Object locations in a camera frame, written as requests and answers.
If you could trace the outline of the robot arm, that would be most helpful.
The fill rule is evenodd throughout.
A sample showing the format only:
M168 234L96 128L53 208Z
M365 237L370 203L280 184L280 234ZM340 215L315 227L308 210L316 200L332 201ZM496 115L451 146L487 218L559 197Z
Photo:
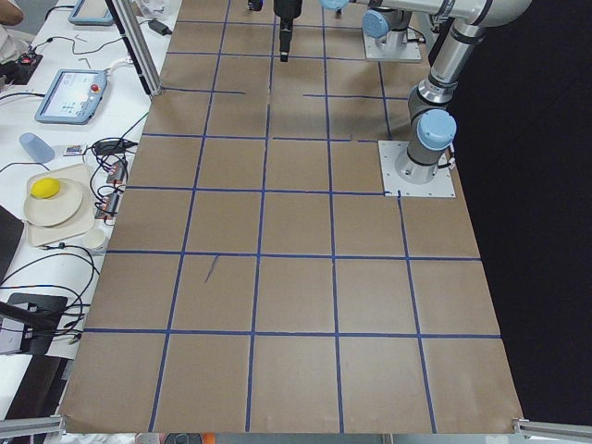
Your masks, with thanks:
M293 22L302 13L302 1L274 1L274 14L279 18L279 56L286 63L290 56ZM365 37L375 41L382 55L401 53L411 42L408 35L412 12L369 1L362 19Z
M396 160L398 175L413 184L427 184L436 176L438 161L450 147L456 122L446 111L460 73L487 28L506 25L520 17L528 1L367 1L368 6L435 14L453 22L431 63L429 74L410 93L408 108L413 136Z

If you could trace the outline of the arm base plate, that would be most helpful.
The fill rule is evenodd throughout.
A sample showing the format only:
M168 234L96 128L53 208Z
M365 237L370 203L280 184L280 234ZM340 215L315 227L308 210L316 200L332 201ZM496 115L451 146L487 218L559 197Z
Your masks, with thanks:
M378 142L384 193L393 197L455 198L446 155L433 166L419 166L408 157L408 144Z
M391 31L381 39L363 34L367 60L420 63L419 37L414 31Z

